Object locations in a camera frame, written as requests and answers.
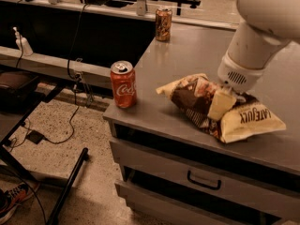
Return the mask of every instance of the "black partition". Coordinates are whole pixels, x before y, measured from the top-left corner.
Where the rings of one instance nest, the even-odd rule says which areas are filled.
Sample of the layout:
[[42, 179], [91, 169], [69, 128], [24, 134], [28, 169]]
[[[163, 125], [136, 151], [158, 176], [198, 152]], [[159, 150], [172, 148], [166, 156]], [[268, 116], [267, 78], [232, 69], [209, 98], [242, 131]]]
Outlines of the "black partition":
[[[20, 27], [35, 53], [69, 58], [80, 11], [0, 2], [0, 46], [17, 48]], [[155, 36], [155, 22], [84, 11], [70, 59], [109, 68], [118, 60], [137, 64]]]

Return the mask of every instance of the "beverage can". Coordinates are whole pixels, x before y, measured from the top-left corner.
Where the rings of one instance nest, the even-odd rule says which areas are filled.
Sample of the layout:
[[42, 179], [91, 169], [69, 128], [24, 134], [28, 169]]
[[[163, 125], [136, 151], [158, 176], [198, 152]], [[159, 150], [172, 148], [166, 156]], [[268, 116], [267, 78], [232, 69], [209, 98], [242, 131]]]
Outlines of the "beverage can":
[[156, 12], [156, 39], [169, 41], [171, 36], [172, 11], [166, 7], [160, 7]]
[[116, 106], [129, 108], [137, 102], [135, 70], [128, 61], [118, 61], [111, 66], [112, 92]]

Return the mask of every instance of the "sneaker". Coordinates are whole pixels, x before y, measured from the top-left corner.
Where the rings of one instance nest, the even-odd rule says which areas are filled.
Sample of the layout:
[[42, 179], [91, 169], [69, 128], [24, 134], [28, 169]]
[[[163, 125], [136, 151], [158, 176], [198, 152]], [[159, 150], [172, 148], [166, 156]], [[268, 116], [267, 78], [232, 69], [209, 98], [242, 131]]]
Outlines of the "sneaker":
[[[38, 190], [39, 183], [29, 186], [36, 192]], [[18, 205], [34, 195], [29, 186], [25, 183], [21, 183], [14, 189], [8, 190], [4, 193], [4, 195], [7, 197], [7, 204], [3, 209], [0, 210], [0, 224], [7, 222], [16, 211]]]

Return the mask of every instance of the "gray countertop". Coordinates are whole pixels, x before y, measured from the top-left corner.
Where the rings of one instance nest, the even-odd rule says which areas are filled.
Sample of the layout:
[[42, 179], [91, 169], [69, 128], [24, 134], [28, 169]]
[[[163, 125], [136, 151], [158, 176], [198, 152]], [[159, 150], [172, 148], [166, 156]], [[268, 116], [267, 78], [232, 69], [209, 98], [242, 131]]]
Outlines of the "gray countertop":
[[221, 154], [300, 175], [300, 47], [291, 43], [272, 60], [252, 95], [282, 119], [287, 130], [224, 144], [199, 131], [156, 88], [190, 74], [217, 81], [221, 58], [233, 31], [173, 24], [171, 41], [155, 39], [136, 66], [138, 103], [129, 109], [110, 105], [104, 117], [116, 124], [155, 133]]

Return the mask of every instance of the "coca-cola logo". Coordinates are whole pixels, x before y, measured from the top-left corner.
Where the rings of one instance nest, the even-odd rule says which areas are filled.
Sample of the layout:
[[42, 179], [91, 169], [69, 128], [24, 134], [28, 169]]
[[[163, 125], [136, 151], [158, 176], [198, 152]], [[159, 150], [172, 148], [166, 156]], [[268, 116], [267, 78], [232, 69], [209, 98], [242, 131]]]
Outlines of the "coca-cola logo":
[[132, 83], [131, 86], [128, 84], [122, 84], [116, 90], [116, 94], [118, 96], [131, 95], [133, 96], [135, 93], [135, 83]]

